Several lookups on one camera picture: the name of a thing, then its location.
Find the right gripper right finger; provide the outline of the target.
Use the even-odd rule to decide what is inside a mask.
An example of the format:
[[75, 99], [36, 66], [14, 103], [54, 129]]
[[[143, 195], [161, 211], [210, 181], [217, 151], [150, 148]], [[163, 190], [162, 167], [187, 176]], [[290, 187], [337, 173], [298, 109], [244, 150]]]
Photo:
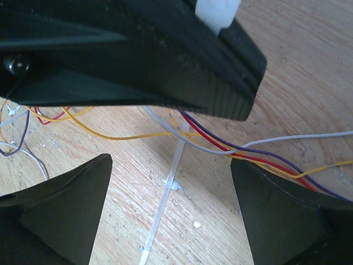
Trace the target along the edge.
[[254, 264], [352, 264], [352, 202], [233, 159]]

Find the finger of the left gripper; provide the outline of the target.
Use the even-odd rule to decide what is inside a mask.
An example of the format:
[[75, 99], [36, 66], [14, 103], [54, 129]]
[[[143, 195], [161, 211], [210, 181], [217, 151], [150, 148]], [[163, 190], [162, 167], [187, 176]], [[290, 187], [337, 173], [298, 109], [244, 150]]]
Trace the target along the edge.
[[239, 1], [2, 1], [1, 96], [243, 121], [267, 66]]

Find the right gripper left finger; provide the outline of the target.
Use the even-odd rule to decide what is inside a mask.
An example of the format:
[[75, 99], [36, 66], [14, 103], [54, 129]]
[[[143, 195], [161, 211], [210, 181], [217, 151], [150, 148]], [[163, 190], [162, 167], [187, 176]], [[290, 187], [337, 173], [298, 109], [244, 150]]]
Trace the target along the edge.
[[1, 196], [1, 264], [89, 264], [112, 167], [101, 154]]

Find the white zip tie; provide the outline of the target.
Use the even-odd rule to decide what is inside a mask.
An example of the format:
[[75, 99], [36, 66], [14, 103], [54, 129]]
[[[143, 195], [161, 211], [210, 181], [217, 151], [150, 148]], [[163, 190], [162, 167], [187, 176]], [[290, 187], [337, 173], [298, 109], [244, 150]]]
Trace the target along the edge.
[[[196, 1], [194, 13], [195, 17], [203, 22], [214, 35], [218, 36], [221, 29], [228, 28], [236, 16], [236, 13], [239, 9], [241, 1]], [[178, 138], [178, 143], [176, 151], [172, 160], [170, 171], [168, 173], [166, 183], [163, 189], [162, 197], [159, 202], [157, 212], [155, 214], [151, 229], [148, 233], [144, 250], [141, 254], [141, 259], [139, 264], [146, 264], [149, 256], [149, 252], [152, 248], [161, 217], [164, 212], [164, 208], [169, 196], [169, 192], [173, 185], [174, 177], [176, 175], [181, 155], [183, 153], [184, 145], [187, 142], [190, 142], [186, 138], [186, 133], [189, 132], [190, 124], [187, 121], [184, 121], [182, 126], [179, 128], [172, 128], [165, 121], [162, 120], [155, 112], [153, 112], [149, 107], [145, 107], [151, 116], [153, 116], [160, 124], [165, 128], [170, 129]]]

